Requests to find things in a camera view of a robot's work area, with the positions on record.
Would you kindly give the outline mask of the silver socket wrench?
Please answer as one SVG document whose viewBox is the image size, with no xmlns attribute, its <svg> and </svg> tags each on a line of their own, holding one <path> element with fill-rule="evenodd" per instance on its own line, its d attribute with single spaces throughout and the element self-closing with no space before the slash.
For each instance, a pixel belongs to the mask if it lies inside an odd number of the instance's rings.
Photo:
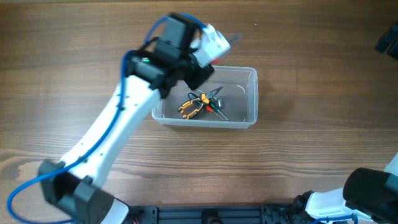
<svg viewBox="0 0 398 224">
<path fill-rule="evenodd" d="M 216 102 L 217 102 L 218 108 L 224 108 L 225 107 L 225 104 L 224 104 L 224 101 L 223 101 L 222 98 L 217 98 Z"/>
</svg>

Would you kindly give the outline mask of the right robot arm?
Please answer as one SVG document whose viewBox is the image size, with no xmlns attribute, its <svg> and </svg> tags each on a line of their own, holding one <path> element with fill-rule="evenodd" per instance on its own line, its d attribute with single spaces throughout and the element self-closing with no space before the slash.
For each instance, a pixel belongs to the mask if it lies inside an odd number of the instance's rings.
<svg viewBox="0 0 398 224">
<path fill-rule="evenodd" d="M 397 223 L 397 156 L 382 171 L 354 170 L 342 188 L 297 196 L 285 218 L 289 223 Z"/>
</svg>

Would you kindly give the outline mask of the orange black pliers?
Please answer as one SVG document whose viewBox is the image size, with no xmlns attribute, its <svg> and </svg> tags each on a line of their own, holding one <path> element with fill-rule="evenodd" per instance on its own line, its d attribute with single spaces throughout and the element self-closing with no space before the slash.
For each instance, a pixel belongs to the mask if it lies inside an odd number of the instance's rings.
<svg viewBox="0 0 398 224">
<path fill-rule="evenodd" d="M 202 110 L 206 110 L 205 107 L 210 104 L 210 99 L 215 97 L 222 89 L 221 86 L 208 93 L 201 92 L 200 96 L 189 93 L 189 100 L 178 107 L 178 112 L 182 114 L 183 119 L 195 118 Z"/>
</svg>

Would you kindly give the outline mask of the red handled cutters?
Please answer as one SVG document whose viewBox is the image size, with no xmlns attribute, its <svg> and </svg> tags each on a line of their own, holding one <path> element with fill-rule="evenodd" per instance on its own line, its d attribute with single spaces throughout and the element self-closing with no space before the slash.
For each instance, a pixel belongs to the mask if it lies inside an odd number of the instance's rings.
<svg viewBox="0 0 398 224">
<path fill-rule="evenodd" d="M 232 35 L 232 36 L 230 36 L 230 37 L 227 37 L 227 38 L 226 38 L 226 41 L 229 43 L 229 46 L 231 47 L 233 44 L 235 44 L 236 42 L 238 42 L 239 40 L 241 40 L 242 37 L 243 37 L 242 34 L 234 34 L 234 35 Z M 220 58 L 223 57 L 223 56 L 225 56 L 226 53 L 227 53 L 227 51 L 224 52 L 223 54 L 221 54 L 218 58 L 214 59 L 214 60 L 211 62 L 211 64 L 212 64 L 212 65 L 217 64 L 217 63 L 220 61 Z"/>
</svg>

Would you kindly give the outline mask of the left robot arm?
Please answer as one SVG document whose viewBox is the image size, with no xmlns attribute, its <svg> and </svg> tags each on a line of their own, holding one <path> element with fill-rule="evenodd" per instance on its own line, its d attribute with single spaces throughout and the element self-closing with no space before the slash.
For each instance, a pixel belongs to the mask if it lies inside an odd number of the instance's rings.
<svg viewBox="0 0 398 224">
<path fill-rule="evenodd" d="M 198 88 L 230 43 L 211 25 L 172 13 L 163 33 L 149 32 L 143 45 L 121 61 L 114 95 L 81 141 L 58 162 L 41 163 L 37 179 L 45 200 L 75 223 L 127 223 L 127 204 L 102 187 L 130 135 L 179 81 Z"/>
</svg>

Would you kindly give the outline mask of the green handled screwdriver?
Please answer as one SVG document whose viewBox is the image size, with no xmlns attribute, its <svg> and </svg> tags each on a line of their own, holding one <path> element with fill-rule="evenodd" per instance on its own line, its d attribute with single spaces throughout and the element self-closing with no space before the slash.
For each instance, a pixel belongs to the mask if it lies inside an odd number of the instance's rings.
<svg viewBox="0 0 398 224">
<path fill-rule="evenodd" d="M 219 107 L 219 99 L 216 98 L 211 98 L 210 99 L 210 108 L 212 111 L 215 113 L 218 113 L 224 120 L 229 121 L 229 119 L 221 112 L 220 107 Z"/>
</svg>

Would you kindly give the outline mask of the black red screwdriver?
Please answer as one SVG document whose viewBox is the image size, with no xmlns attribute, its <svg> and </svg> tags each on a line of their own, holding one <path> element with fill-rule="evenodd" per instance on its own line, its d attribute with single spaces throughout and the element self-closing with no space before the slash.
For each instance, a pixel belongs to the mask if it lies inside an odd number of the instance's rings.
<svg viewBox="0 0 398 224">
<path fill-rule="evenodd" d="M 212 109 L 210 108 L 210 104 L 207 105 L 205 108 L 206 108 L 207 111 L 212 112 L 213 114 L 217 115 L 219 118 L 224 120 L 218 113 L 215 113 L 214 111 L 212 111 Z"/>
</svg>

